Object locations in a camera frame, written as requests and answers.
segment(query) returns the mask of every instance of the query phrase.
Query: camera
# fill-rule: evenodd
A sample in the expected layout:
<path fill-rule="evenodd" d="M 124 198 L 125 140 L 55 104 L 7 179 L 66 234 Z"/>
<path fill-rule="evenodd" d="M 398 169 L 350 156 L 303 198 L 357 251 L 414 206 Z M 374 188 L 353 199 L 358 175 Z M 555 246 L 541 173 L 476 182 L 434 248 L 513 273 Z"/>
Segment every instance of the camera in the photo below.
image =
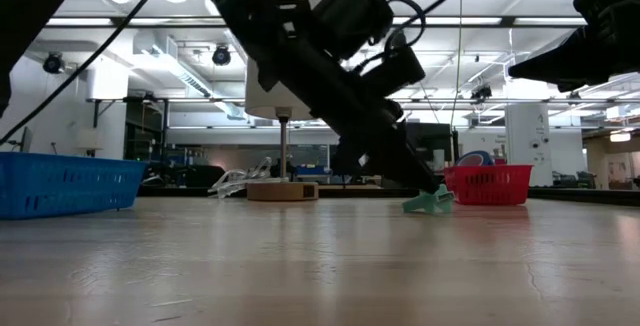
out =
<path fill-rule="evenodd" d="M 62 54 L 59 52 L 50 52 L 49 56 L 44 63 L 42 64 L 42 68 L 46 73 L 50 74 L 60 74 L 64 72 L 65 62 L 62 59 Z"/>
<path fill-rule="evenodd" d="M 231 62 L 231 54 L 227 45 L 217 45 L 213 52 L 213 64 L 216 66 L 225 66 Z"/>

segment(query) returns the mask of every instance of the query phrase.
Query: white round lamp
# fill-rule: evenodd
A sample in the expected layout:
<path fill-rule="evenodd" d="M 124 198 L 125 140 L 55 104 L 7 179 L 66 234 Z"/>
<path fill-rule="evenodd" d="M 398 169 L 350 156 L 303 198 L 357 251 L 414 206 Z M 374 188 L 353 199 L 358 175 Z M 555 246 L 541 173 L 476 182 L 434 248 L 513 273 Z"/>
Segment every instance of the white round lamp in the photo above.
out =
<path fill-rule="evenodd" d="M 309 0 L 311 8 L 314 8 L 320 1 Z M 269 92 L 264 91 L 258 82 L 258 65 L 249 58 L 247 60 L 245 112 L 252 116 L 280 122 L 280 177 L 285 178 L 287 172 L 287 123 L 313 119 L 309 114 L 309 108 L 280 82 Z M 309 187 L 314 187 L 315 191 L 309 192 Z M 315 199 L 318 197 L 318 192 L 316 183 L 271 183 L 249 184 L 247 185 L 247 195 L 249 199 L 253 200 L 296 201 Z"/>
<path fill-rule="evenodd" d="M 321 0 L 309 0 L 314 8 Z M 245 112 L 249 115 L 269 120 L 279 120 L 281 127 L 281 177 L 286 174 L 287 123 L 289 121 L 312 120 L 309 108 L 289 89 L 278 82 L 266 92 L 258 82 L 258 65 L 252 59 L 247 60 Z"/>

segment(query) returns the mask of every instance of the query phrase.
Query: red plastic basket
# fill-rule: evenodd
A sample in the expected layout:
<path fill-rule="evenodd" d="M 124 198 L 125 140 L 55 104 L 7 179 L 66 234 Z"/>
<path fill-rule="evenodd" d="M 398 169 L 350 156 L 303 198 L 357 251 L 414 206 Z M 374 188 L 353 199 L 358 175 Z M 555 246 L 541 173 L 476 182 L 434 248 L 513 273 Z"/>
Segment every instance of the red plastic basket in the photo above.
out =
<path fill-rule="evenodd" d="M 532 165 L 456 166 L 444 170 L 449 191 L 463 205 L 519 205 L 527 200 Z"/>

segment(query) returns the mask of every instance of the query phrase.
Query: monitor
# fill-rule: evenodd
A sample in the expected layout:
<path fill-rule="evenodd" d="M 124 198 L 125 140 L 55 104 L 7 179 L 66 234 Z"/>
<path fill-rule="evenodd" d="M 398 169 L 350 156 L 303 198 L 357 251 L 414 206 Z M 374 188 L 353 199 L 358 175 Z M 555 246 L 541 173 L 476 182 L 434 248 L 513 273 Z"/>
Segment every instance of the monitor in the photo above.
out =
<path fill-rule="evenodd" d="M 451 157 L 451 125 L 433 123 L 407 123 L 407 141 L 425 161 L 433 160 L 434 150 L 444 150 L 444 160 Z"/>

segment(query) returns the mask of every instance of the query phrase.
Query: security camera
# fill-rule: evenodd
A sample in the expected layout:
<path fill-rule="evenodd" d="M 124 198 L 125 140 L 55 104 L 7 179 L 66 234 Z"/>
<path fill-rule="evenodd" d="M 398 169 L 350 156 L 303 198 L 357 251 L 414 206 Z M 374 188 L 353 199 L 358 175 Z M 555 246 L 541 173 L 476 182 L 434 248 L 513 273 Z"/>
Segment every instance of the security camera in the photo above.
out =
<path fill-rule="evenodd" d="M 213 52 L 213 64 L 217 66 L 228 65 L 231 62 L 231 54 L 227 45 L 217 45 Z"/>
<path fill-rule="evenodd" d="M 64 72 L 65 62 L 62 59 L 62 54 L 59 52 L 50 52 L 49 57 L 44 60 L 42 68 L 45 72 L 50 74 L 60 74 Z"/>
<path fill-rule="evenodd" d="M 471 98 L 476 100 L 484 100 L 493 96 L 491 85 L 485 83 L 471 92 Z"/>

